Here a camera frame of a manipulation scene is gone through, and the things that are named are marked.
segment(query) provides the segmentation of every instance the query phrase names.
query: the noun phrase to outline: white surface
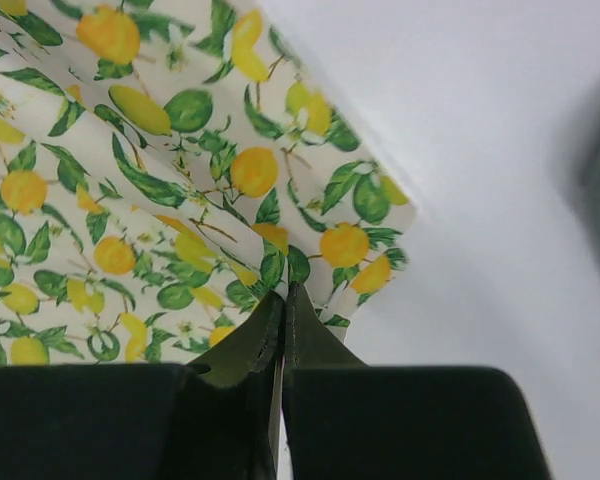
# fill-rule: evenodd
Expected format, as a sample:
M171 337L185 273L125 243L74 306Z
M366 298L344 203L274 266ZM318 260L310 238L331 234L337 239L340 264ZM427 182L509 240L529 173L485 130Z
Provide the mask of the white surface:
M350 348L506 370L555 478L600 479L600 270L566 195L600 119L600 0L262 3L420 209Z

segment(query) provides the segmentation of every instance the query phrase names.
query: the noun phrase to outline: white table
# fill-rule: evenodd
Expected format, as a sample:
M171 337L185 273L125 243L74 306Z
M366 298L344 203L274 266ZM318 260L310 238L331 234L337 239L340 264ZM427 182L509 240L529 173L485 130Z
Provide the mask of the white table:
M600 267L571 201L600 121L600 0L262 2L419 206L411 265L349 347L504 369L556 479L600 479Z

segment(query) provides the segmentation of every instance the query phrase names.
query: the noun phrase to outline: lemon print fabric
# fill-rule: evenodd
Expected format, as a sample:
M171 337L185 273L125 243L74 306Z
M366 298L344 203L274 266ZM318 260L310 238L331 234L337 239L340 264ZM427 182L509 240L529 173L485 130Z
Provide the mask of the lemon print fabric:
M188 362L294 281L342 332L413 211L253 0L0 0L0 365Z

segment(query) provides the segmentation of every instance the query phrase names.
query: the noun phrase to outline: fabric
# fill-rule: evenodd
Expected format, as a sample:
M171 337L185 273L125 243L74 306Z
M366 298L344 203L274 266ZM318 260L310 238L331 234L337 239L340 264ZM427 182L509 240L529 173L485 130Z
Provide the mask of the fabric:
M408 198L250 0L0 0L0 365L177 361L268 289L348 317Z

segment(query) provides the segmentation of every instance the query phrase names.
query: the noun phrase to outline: lemon branch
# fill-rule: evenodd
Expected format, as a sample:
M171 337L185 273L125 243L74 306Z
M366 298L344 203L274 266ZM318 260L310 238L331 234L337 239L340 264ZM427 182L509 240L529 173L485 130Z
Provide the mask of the lemon branch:
M213 230L214 232L218 232L219 234L224 235L225 237L227 237L229 240L233 241L234 243L238 243L238 241L235 238L233 238L231 235L229 235L227 232L225 232L221 228L218 228L214 225L205 223L203 220L196 220L195 218L190 218L189 221L191 223L193 223L198 228L198 230L200 230L200 233L202 233L203 235L204 235L204 232L202 231L202 227L207 227L208 229Z

